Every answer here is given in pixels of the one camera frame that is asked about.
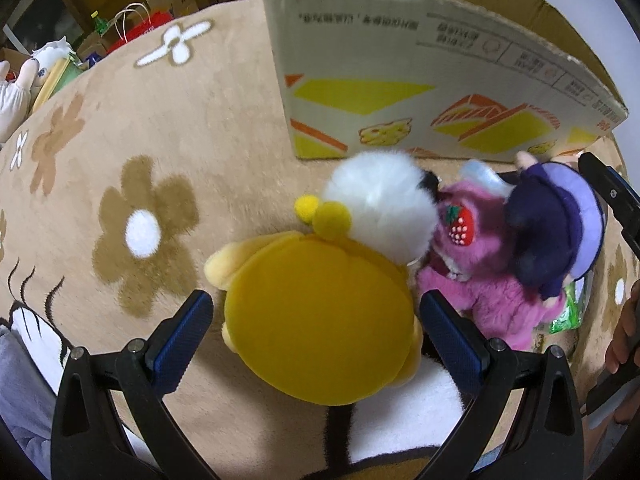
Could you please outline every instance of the white fluffy ball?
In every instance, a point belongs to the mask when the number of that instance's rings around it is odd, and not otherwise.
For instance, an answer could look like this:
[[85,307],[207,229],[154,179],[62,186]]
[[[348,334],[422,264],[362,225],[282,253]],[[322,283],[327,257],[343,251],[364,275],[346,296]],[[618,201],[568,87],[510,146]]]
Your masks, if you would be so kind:
[[362,152],[336,168],[322,200],[349,209],[349,238],[405,265],[426,254],[438,221],[424,177],[405,153]]

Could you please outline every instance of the plush toy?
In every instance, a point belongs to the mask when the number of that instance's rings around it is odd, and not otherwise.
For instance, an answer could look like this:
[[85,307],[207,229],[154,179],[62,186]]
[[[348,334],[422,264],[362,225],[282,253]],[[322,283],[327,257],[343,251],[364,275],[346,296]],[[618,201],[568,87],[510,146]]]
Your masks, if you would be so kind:
[[482,166],[441,190],[440,223],[418,285],[470,311],[485,337],[526,350],[533,329],[562,312],[563,284],[593,265],[604,226],[593,191],[576,171],[539,164],[528,153],[519,153],[516,165],[515,186]]
[[300,197],[313,232],[232,243],[205,265],[226,290],[226,344],[290,396],[344,405],[408,381],[422,327],[407,264],[428,249],[438,179],[408,155],[365,152],[343,162],[320,198]]
[[33,51],[33,59],[37,59],[40,63],[40,70],[31,90],[31,95],[34,99],[44,86],[56,62],[59,59],[66,59],[75,55],[76,53],[71,48],[71,45],[66,41],[66,36],[63,36],[61,40],[49,41],[43,47]]
[[29,112],[30,90],[38,73],[38,61],[28,59],[15,82],[7,82],[9,62],[0,62],[0,146],[11,137]]

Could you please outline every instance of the lavender hat brim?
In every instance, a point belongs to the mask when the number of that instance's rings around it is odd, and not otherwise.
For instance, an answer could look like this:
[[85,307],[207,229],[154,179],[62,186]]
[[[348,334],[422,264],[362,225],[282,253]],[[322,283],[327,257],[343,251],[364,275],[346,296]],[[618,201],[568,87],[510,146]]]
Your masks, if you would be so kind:
[[569,166],[560,162],[546,162],[542,168],[553,184],[574,197],[580,210],[582,240],[569,271],[574,280],[579,280],[595,263],[604,242],[604,216],[600,202],[587,181]]

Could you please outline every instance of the white plush toy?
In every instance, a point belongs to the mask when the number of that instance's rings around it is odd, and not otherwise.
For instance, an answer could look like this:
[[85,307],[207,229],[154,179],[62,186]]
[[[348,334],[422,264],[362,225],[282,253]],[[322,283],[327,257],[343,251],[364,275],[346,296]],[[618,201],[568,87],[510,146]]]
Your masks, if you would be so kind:
[[12,136],[29,112],[31,85],[38,73],[36,59],[28,59],[14,83],[6,81],[9,62],[0,62],[0,146]]
[[31,95],[35,99],[40,92],[40,89],[44,85],[47,77],[51,72],[51,69],[59,59],[65,59],[68,56],[75,56],[76,53],[66,42],[66,36],[63,36],[61,40],[49,41],[43,47],[33,51],[33,58],[37,59],[40,63],[40,70],[36,81],[33,83],[33,89]]

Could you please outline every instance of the red strawberry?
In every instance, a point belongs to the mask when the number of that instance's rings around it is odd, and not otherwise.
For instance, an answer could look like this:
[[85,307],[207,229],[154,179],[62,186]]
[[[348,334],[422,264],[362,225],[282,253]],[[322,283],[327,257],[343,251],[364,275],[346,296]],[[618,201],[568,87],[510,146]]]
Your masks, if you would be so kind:
[[446,220],[449,226],[449,238],[451,238],[451,241],[456,245],[471,245],[476,232],[474,217],[471,211],[463,205],[451,204],[447,206]]

